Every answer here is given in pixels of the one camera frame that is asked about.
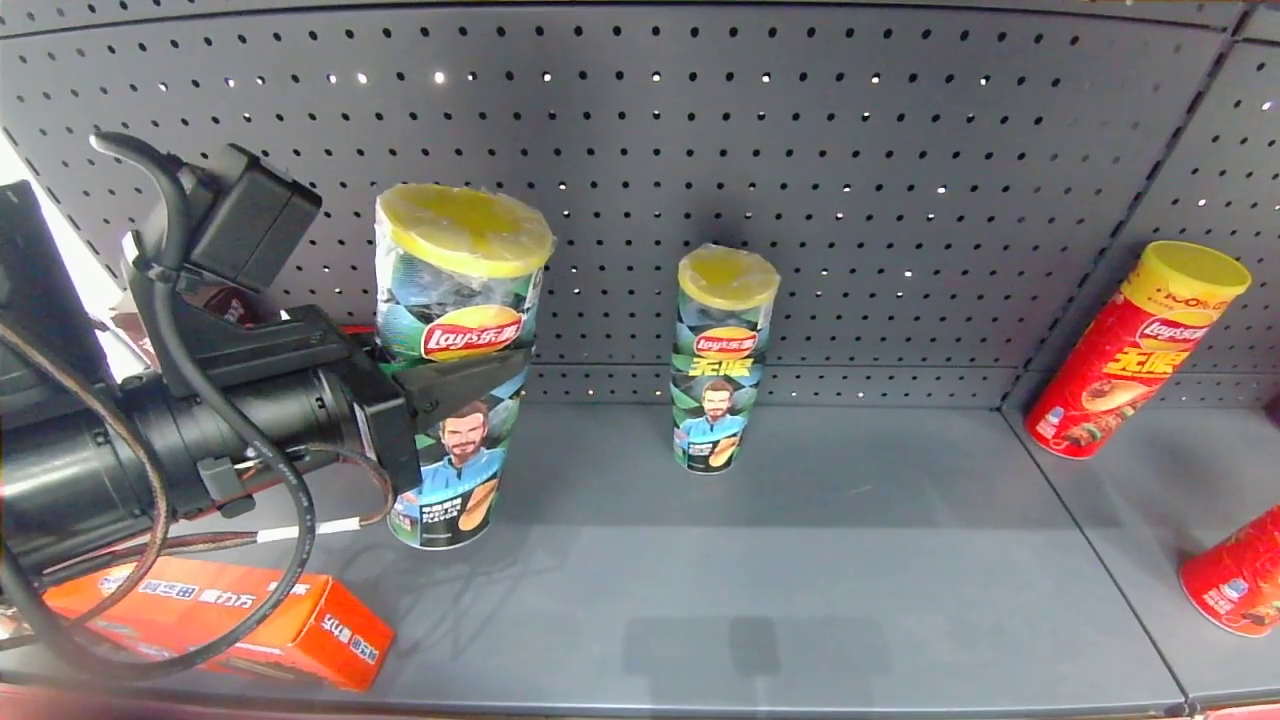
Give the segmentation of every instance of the orange box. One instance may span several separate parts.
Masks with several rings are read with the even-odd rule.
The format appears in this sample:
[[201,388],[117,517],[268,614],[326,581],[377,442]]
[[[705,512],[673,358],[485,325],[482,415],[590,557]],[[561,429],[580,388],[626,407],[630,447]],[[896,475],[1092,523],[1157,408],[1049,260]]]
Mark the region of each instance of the orange box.
[[[122,565],[58,585],[45,601],[74,618],[115,589],[131,569]],[[145,657],[173,657],[229,630],[266,600],[280,575],[161,557],[138,589],[88,626]],[[305,574],[262,625],[202,667],[364,692],[378,676],[392,638],[390,626],[342,583]]]

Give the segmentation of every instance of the lay's logo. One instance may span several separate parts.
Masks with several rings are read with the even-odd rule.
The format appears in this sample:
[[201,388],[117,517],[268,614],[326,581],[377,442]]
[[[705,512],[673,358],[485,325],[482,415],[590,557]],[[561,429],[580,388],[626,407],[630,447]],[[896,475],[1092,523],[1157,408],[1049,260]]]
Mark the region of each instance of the lay's logo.
[[495,352],[520,337],[524,316],[502,305],[474,305],[447,313],[422,331],[422,357],[453,360]]
[[1138,345],[1144,350],[1190,350],[1216,318],[1203,310],[1183,310],[1158,315],[1143,323]]
[[101,592],[104,597],[115,592],[115,588],[124,584],[124,579],[133,571],[134,565],[134,562],[129,562],[128,565],[119,565],[109,570],[97,580],[99,592]]
[[712,328],[694,340],[694,354],[716,360],[737,360],[755,350],[760,336],[746,328]]

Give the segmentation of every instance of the red chip canister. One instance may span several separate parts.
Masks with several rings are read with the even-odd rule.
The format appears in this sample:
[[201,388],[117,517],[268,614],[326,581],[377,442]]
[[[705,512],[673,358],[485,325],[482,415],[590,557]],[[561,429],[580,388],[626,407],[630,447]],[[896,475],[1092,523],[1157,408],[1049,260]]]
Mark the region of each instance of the red chip canister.
[[1192,354],[1249,272],[1199,245],[1152,242],[1027,415],[1062,457],[1093,456]]
[[1260,638],[1280,621],[1280,506],[1183,562],[1183,589],[1204,618]]

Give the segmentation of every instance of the store shelf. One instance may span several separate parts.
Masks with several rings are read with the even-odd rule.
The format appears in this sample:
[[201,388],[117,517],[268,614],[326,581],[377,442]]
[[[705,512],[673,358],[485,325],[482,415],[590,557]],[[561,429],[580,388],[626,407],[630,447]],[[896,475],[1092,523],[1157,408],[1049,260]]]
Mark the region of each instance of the store shelf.
[[[372,693],[207,674],[163,688],[543,715],[1180,706],[997,413],[762,407],[740,465],[712,478],[672,462],[669,416],[531,404],[476,542],[425,552],[381,528],[324,538],[311,569],[340,577],[399,633]],[[371,502],[348,471],[312,486],[330,516]],[[288,505],[268,493],[255,515],[284,523]]]
[[1219,629],[1185,600],[1176,575],[1179,557],[1280,502],[1277,441],[1258,410],[1161,409],[1135,415],[1088,462],[1033,450],[1188,696],[1204,706],[1280,697],[1280,637]]

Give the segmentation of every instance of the perforated metal panel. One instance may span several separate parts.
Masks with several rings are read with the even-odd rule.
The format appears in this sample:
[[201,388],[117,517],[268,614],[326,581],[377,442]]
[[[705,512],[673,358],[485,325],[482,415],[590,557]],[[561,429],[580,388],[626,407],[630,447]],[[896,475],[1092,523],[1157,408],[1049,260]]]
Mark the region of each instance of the perforated metal panel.
[[1272,8],[1263,6],[1253,13],[1244,27],[1244,37],[1280,42],[1280,6],[1276,6],[1275,3],[1271,5]]
[[[774,365],[760,391],[767,405],[869,407],[991,407],[1009,388],[1011,368],[814,368]],[[553,402],[667,404],[671,374],[659,365],[547,365],[525,389]]]
[[[1277,142],[1280,49],[1239,44],[1162,164],[1133,220],[1102,258],[1098,272],[1032,366],[1057,365],[1148,241],[1176,238],[1222,250],[1253,274],[1253,286],[1210,331],[1184,369],[1244,374],[1280,370]],[[1240,405],[1257,405],[1262,400],[1247,395]]]
[[378,8],[10,38],[0,70],[5,132],[109,266],[152,196],[83,145],[93,123],[312,182],[324,218],[273,300],[339,320],[371,315],[374,195],[438,181],[552,220],[543,363],[664,364],[675,264],[718,241],[783,274],[776,364],[1015,369],[1220,38],[920,8]]
[[[0,36],[50,32],[74,27],[133,23],[207,15],[247,13],[282,8],[326,8],[353,5],[422,4],[421,0],[5,0],[0,9]],[[948,0],[906,0],[896,5],[956,5]],[[970,0],[975,8],[1112,15],[1171,23],[1230,26],[1239,3],[1120,3],[1091,0]]]

